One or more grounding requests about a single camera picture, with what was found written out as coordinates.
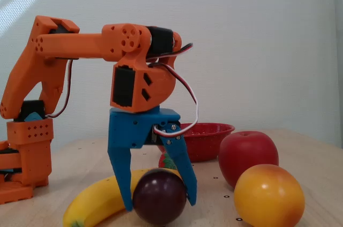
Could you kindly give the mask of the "blue gripper body black servo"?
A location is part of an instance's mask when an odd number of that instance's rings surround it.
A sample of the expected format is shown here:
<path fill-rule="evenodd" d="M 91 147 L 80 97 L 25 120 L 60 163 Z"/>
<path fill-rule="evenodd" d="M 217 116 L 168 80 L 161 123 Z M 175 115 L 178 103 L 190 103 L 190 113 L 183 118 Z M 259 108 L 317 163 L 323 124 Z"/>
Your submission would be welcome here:
<path fill-rule="evenodd" d="M 162 146 L 162 140 L 153 133 L 153 127 L 164 129 L 169 123 L 179 125 L 180 115 L 166 108 L 129 113 L 112 108 L 109 117 L 108 149 L 141 148 L 143 145 Z"/>

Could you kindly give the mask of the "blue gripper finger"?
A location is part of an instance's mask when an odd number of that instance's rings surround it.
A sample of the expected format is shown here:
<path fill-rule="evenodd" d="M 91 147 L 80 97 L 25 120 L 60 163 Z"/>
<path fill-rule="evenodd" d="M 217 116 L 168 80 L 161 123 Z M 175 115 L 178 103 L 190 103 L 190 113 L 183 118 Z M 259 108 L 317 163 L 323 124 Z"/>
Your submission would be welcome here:
<path fill-rule="evenodd" d="M 129 148 L 108 148 L 109 159 L 127 211 L 133 210 L 131 196 L 131 151 Z"/>
<path fill-rule="evenodd" d="M 189 159 L 187 146 L 183 135 L 175 137 L 157 136 L 158 147 L 162 152 L 166 152 L 174 162 L 187 189 L 189 203 L 194 206 L 197 200 L 197 178 Z"/>

